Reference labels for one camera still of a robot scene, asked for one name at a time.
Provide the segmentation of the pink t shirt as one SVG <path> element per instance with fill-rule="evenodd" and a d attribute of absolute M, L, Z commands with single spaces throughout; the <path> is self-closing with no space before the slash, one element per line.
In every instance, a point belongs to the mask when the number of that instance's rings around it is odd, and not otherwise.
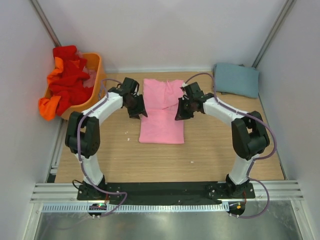
<path fill-rule="evenodd" d="M 184 122 L 176 121 L 183 80 L 143 80 L 147 117 L 142 117 L 138 141 L 143 144 L 184 144 Z"/>

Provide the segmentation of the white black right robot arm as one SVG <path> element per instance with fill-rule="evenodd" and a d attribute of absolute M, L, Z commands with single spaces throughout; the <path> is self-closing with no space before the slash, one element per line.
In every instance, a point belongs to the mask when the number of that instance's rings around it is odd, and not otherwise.
<path fill-rule="evenodd" d="M 257 111 L 246 112 L 226 104 L 213 93 L 204 93 L 198 83 L 183 83 L 175 121 L 188 120 L 200 112 L 215 117 L 231 127 L 235 162 L 225 179 L 225 192 L 231 198 L 243 193 L 250 180 L 255 159 L 270 145 L 266 124 Z"/>

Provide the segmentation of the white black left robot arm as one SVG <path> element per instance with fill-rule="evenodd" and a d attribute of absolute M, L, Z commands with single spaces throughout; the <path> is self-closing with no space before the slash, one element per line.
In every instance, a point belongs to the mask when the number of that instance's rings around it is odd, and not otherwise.
<path fill-rule="evenodd" d="M 140 84 L 129 77 L 110 89 L 102 85 L 97 103 L 69 116 L 65 145 L 77 157 L 83 173 L 83 181 L 77 186 L 77 199 L 101 200 L 108 194 L 97 155 L 101 144 L 100 126 L 121 108 L 127 109 L 131 119 L 146 117 L 148 114 L 139 88 Z"/>

